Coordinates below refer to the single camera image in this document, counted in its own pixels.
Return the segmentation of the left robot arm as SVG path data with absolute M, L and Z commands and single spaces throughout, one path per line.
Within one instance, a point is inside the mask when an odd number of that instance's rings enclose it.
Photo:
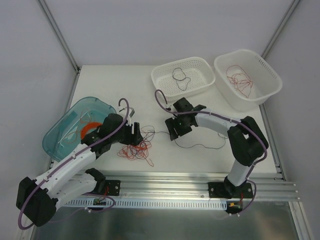
M 27 217 L 32 226 L 41 227 L 48 223 L 56 211 L 70 200 L 92 193 L 108 197 L 116 190 L 116 184 L 97 169 L 87 169 L 73 180 L 81 169 L 93 163 L 116 143 L 139 145 L 143 138 L 138 122 L 130 123 L 129 116 L 109 114 L 95 130 L 86 134 L 71 153 L 55 167 L 35 179 L 25 177 L 18 185 L 16 207 L 20 210 L 18 227 L 23 226 L 22 218 Z

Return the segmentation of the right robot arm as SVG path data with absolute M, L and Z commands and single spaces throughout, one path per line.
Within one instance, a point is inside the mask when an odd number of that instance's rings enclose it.
M 212 112 L 204 105 L 193 106 L 186 98 L 176 101 L 165 109 L 172 117 L 165 120 L 170 140 L 176 140 L 201 127 L 228 138 L 234 157 L 233 166 L 219 187 L 213 193 L 221 198 L 237 197 L 245 187 L 256 160 L 267 156 L 269 143 L 257 122 L 251 116 L 233 119 Z

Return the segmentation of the red orange cable ball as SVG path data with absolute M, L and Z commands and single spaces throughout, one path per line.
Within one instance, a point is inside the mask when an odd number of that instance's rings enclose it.
M 146 125 L 140 128 L 140 132 L 142 141 L 136 146 L 124 145 L 117 153 L 117 156 L 129 161 L 146 161 L 150 167 L 154 167 L 155 165 L 149 157 L 149 151 L 152 147 L 151 141 L 156 134 L 155 128 L 151 125 Z

